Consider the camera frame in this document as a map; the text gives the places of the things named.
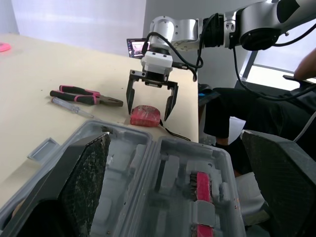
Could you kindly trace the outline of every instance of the red tool handle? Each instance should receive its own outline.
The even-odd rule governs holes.
[[[59,90],[66,93],[80,94],[80,95],[93,95],[96,97],[101,96],[97,91],[86,90],[80,87],[71,86],[71,85],[60,85]]]
[[[87,105],[98,104],[97,97],[93,95],[71,95],[61,91],[52,90],[49,94],[52,97],[57,97],[62,100],[80,102]]]

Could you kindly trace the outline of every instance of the open toolbox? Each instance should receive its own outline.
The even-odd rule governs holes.
[[[87,121],[0,210],[0,233],[13,209],[74,142],[111,131],[91,237],[244,237],[230,156],[222,149]]]

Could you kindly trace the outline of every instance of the monitor screen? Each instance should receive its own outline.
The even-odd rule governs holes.
[[[130,58],[139,58],[144,57],[142,54],[142,48],[145,43],[145,39],[127,39],[127,48]]]

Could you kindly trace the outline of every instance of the wooden table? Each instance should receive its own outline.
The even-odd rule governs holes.
[[[150,132],[154,139],[168,133],[159,127],[129,125],[126,87],[129,71],[140,70],[140,60],[90,49],[46,42],[18,35],[0,35],[12,49],[0,53],[0,207],[40,168],[27,155],[46,138],[63,144],[87,118],[51,103],[49,92],[59,85],[75,85],[124,101],[123,107],[103,105],[81,109],[98,118]],[[172,132],[198,141],[198,83],[189,71],[174,69],[169,77],[179,92],[164,125]],[[164,116],[170,90],[135,83],[133,106],[151,105]]]

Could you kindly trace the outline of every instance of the black pants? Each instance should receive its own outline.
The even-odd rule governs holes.
[[[206,105],[204,132],[228,138],[230,116],[245,120],[244,129],[277,135],[293,140],[303,129],[311,113],[293,103],[274,102],[239,89],[217,88],[220,97]],[[251,172],[251,166],[240,138],[228,149],[233,167],[241,174]]]

